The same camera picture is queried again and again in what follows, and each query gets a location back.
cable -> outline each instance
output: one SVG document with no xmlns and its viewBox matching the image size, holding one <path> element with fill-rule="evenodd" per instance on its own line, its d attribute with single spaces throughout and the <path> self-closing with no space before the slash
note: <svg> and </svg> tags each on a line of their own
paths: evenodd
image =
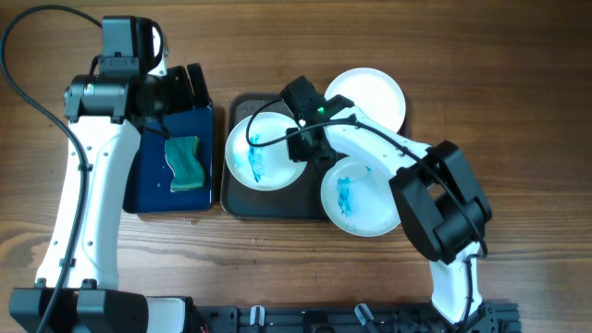
<svg viewBox="0 0 592 333">
<path fill-rule="evenodd" d="M 469 320 L 469 314 L 471 313 L 471 304 L 473 304 L 473 272 L 471 271 L 471 267 L 473 264 L 471 260 L 484 258 L 481 254 L 469 254 L 464 258 L 463 262 L 466 264 L 466 277 L 468 281 L 468 292 L 466 298 L 466 305 L 464 306 L 464 313 L 462 314 L 462 319 L 459 322 L 459 329 L 458 332 L 464 333 L 466 332 L 466 325 L 467 321 Z"/>
<path fill-rule="evenodd" d="M 89 76 L 94 75 L 94 70 L 96 66 L 99 65 L 99 57 L 100 55 L 95 55 L 91 62 L 91 69 L 89 69 Z"/>
<path fill-rule="evenodd" d="M 471 260 L 475 259 L 475 258 L 482 258 L 485 259 L 487 257 L 488 254 L 488 248 L 487 248 L 487 244 L 485 243 L 485 240 L 483 239 L 483 236 L 481 235 L 481 232 L 479 232 L 479 230 L 476 227 L 475 222 L 473 221 L 473 219 L 468 215 L 468 213 L 466 212 L 466 210 L 464 209 L 463 205 L 461 204 L 461 202 L 459 201 L 459 199 L 456 197 L 456 195 L 454 195 L 454 193 L 452 192 L 452 190 L 450 189 L 450 187 L 446 184 L 446 182 L 444 181 L 444 179 L 442 179 L 442 177 L 429 165 L 427 165 L 424 160 L 422 160 L 421 158 L 419 158 L 417 155 L 415 155 L 414 153 L 412 153 L 409 148 L 403 146 L 402 144 L 394 141 L 392 138 L 390 138 L 387 134 L 381 132 L 378 129 L 375 129 L 371 126 L 368 126 L 364 123 L 361 123 L 359 121 L 354 121 L 354 120 L 349 120 L 349 119 L 345 119 L 345 120 L 331 120 L 328 122 L 324 122 L 324 123 L 319 123 L 319 124 L 315 124 L 315 125 L 311 125 L 308 127 L 305 127 L 303 129 L 299 129 L 296 130 L 290 134 L 284 135 L 282 137 L 276 138 L 272 141 L 269 142 L 263 142 L 263 143 L 254 143 L 251 142 L 251 138 L 249 136 L 249 130 L 251 129 L 251 124 L 253 123 L 254 118 L 261 112 L 263 111 L 265 108 L 267 108 L 268 106 L 274 104 L 274 103 L 278 103 L 281 102 L 282 100 L 274 100 L 271 101 L 265 105 L 262 105 L 259 109 L 257 109 L 254 113 L 253 116 L 251 117 L 251 119 L 249 119 L 249 123 L 247 124 L 247 130 L 246 130 L 246 139 L 247 139 L 247 143 L 249 143 L 249 145 L 251 145 L 252 147 L 266 147 L 268 145 L 272 145 L 278 142 L 282 142 L 284 140 L 287 140 L 293 136 L 296 135 L 300 135 L 304 132 L 306 132 L 307 130 L 313 130 L 313 129 L 317 129 L 320 127 L 324 127 L 324 126 L 334 126 L 334 125 L 350 125 L 350 126 L 354 126 L 357 128 L 361 128 L 361 129 L 365 129 L 365 130 L 369 130 L 371 132 L 373 132 L 374 134 L 378 135 L 379 137 L 383 138 L 384 140 L 386 140 L 388 143 L 392 144 L 393 146 L 395 146 L 395 148 L 399 149 L 400 151 L 402 151 L 404 154 L 408 155 L 409 157 L 411 157 L 421 168 L 423 168 L 427 173 L 430 174 L 430 176 L 442 187 L 442 189 L 444 189 L 444 191 L 449 195 L 449 197 L 452 199 L 452 201 L 454 202 L 454 204 L 457 206 L 457 208 L 459 209 L 459 211 L 461 212 L 462 216 L 464 217 L 465 221 L 467 222 L 467 224 L 469 225 L 469 227 L 472 229 L 473 231 L 473 235 L 477 238 L 477 241 L 479 242 L 479 245 L 481 246 L 481 248 L 483 249 L 483 254 L 469 254 L 466 256 L 466 258 L 464 258 L 464 262 L 466 263 L 466 267 L 467 267 L 467 275 L 468 275 L 468 293 L 467 293 L 467 304 L 465 306 L 464 309 L 464 314 L 463 314 L 463 318 L 461 320 L 461 322 L 459 322 L 459 332 L 464 333 L 465 330 L 465 326 L 466 326 L 466 322 L 468 320 L 469 314 L 471 312 L 471 304 L 473 303 L 473 275 L 471 273 Z"/>
<path fill-rule="evenodd" d="M 84 147 L 82 147 L 82 144 L 80 143 L 80 141 L 78 140 L 76 135 L 68 128 L 68 126 L 64 125 L 56 116 L 54 116 L 51 112 L 49 112 L 47 109 L 45 109 L 39 103 L 37 103 L 35 100 L 33 100 L 31 97 L 29 97 L 25 92 L 23 92 L 22 89 L 20 89 L 20 87 L 15 83 L 15 81 L 10 76 L 10 73 L 8 72 L 8 67 L 6 66 L 5 49 L 6 49 L 6 40 L 8 38 L 9 33 L 13 30 L 15 25 L 17 25 L 17 23 L 19 23 L 19 21 L 21 21 L 22 19 L 24 19 L 25 17 L 27 17 L 30 14 L 33 14 L 33 13 L 36 13 L 36 12 L 42 11 L 42 10 L 66 11 L 68 13 L 72 13 L 74 15 L 78 15 L 82 18 L 88 19 L 90 22 L 94 23 L 99 28 L 102 27 L 101 22 L 99 22 L 95 18 L 89 16 L 88 14 L 82 13 L 74 8 L 70 8 L 67 6 L 59 6 L 59 5 L 35 6 L 35 7 L 29 8 L 29 9 L 23 11 L 22 13 L 18 14 L 16 17 L 14 17 L 12 19 L 12 21 L 10 21 L 10 23 L 8 24 L 8 26 L 6 27 L 6 30 L 4 31 L 4 33 L 2 35 L 2 42 L 0 42 L 0 68 L 2 69 L 2 72 L 4 73 L 4 76 L 6 78 L 6 81 L 8 82 L 8 85 L 10 85 L 10 87 L 12 87 L 12 89 L 14 89 L 17 92 L 17 94 L 20 97 L 22 97 L 27 103 L 32 105 L 35 109 L 37 109 L 39 112 L 41 112 L 44 116 L 48 117 L 58 128 L 60 128 L 64 133 L 66 133 L 66 135 L 68 136 L 68 138 L 70 139 L 70 141 L 74 145 L 74 149 L 76 150 L 76 153 L 78 154 L 78 157 L 80 160 L 80 190 L 79 190 L 78 203 L 76 206 L 76 214 L 74 215 L 74 222 L 72 224 L 72 231 L 70 232 L 68 246 L 66 248 L 66 253 L 64 255 L 63 266 L 62 266 L 62 269 L 60 270 L 59 277 L 58 277 L 57 282 L 55 284 L 54 293 L 52 294 L 52 297 L 51 297 L 49 303 L 47 304 L 47 308 L 45 309 L 45 313 L 43 314 L 43 318 L 41 320 L 41 323 L 39 324 L 39 327 L 37 328 L 38 333 L 42 333 L 45 330 L 45 327 L 47 326 L 47 324 L 49 323 L 49 320 L 52 316 L 52 312 L 53 312 L 54 308 L 56 307 L 56 302 L 57 302 L 57 299 L 59 298 L 59 293 L 64 286 L 64 282 L 66 281 L 66 276 L 68 275 L 68 271 L 69 271 L 71 260 L 72 260 L 72 255 L 74 253 L 74 247 L 76 246 L 76 239 L 78 238 L 80 221 L 82 219 L 82 210 L 84 209 L 84 204 L 86 201 L 86 188 L 88 186 L 88 174 L 87 174 L 88 161 L 86 159 L 86 153 L 84 153 Z"/>
</svg>

paper plate with blue marks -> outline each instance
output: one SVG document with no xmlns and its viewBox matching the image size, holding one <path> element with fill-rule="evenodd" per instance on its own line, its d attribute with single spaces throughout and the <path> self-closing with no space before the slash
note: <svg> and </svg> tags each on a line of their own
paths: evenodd
<svg viewBox="0 0 592 333">
<path fill-rule="evenodd" d="M 325 174 L 321 203 L 333 223 L 356 236 L 379 236 L 401 222 L 389 179 L 353 157 L 339 160 Z"/>
<path fill-rule="evenodd" d="M 246 130 L 251 117 L 243 119 L 226 142 L 226 164 L 242 185 L 258 191 L 274 191 L 290 185 L 306 168 L 306 162 L 292 162 L 286 141 L 262 148 L 247 143 Z M 262 112 L 251 125 L 251 141 L 269 142 L 296 127 L 294 120 L 276 112 Z"/>
</svg>

blue tray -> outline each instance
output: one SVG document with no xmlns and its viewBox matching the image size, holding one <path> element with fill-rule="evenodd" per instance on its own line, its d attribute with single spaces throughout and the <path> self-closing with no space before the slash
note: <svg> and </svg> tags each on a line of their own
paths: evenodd
<svg viewBox="0 0 592 333">
<path fill-rule="evenodd" d="M 200 138 L 198 160 L 206 179 L 201 189 L 171 191 L 173 171 L 165 158 L 165 138 L 145 130 L 140 149 L 129 171 L 123 210 L 131 214 L 200 211 L 212 205 L 212 150 L 214 140 L 214 111 L 207 107 L 164 117 L 164 124 L 172 137 L 197 136 Z M 147 127 L 160 130 L 156 120 Z"/>
</svg>

metal clamp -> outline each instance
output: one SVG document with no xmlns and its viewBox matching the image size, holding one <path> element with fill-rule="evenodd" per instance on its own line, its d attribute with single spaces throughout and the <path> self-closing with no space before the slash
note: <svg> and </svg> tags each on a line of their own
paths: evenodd
<svg viewBox="0 0 592 333">
<path fill-rule="evenodd" d="M 265 308 L 261 305 L 255 305 L 251 308 L 251 320 L 249 321 L 258 333 L 263 333 L 265 326 Z"/>
<path fill-rule="evenodd" d="M 368 305 L 365 303 L 360 303 L 355 306 L 353 312 L 358 317 L 360 324 L 366 328 L 368 333 L 378 333 L 378 329 L 376 329 L 373 322 L 374 316 L 372 315 L 372 312 L 370 312 L 370 309 L 368 309 Z"/>
</svg>

blue paint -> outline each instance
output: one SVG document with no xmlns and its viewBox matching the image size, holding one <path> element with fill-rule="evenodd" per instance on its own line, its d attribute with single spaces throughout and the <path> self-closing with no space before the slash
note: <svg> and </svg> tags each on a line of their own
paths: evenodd
<svg viewBox="0 0 592 333">
<path fill-rule="evenodd" d="M 260 135 L 256 134 L 254 137 L 251 137 L 252 143 L 257 143 L 259 141 Z M 261 176 L 264 175 L 265 171 L 263 169 L 263 157 L 261 155 L 262 148 L 256 147 L 249 147 L 249 163 L 251 164 L 251 170 L 253 171 L 253 178 L 256 182 L 261 180 Z"/>
<path fill-rule="evenodd" d="M 368 178 L 372 169 L 367 166 L 366 170 L 368 172 L 366 172 L 363 177 L 355 180 L 351 180 L 349 177 L 346 177 L 345 179 L 337 179 L 338 205 L 339 208 L 341 208 L 341 213 L 345 215 L 345 217 L 350 217 L 355 213 L 353 209 L 352 184 Z"/>
<path fill-rule="evenodd" d="M 341 213 L 346 217 L 349 217 L 352 214 L 351 183 L 352 181 L 349 177 L 346 177 L 345 179 L 337 179 L 337 192 L 339 194 L 338 204 L 339 208 L 341 208 Z"/>
</svg>

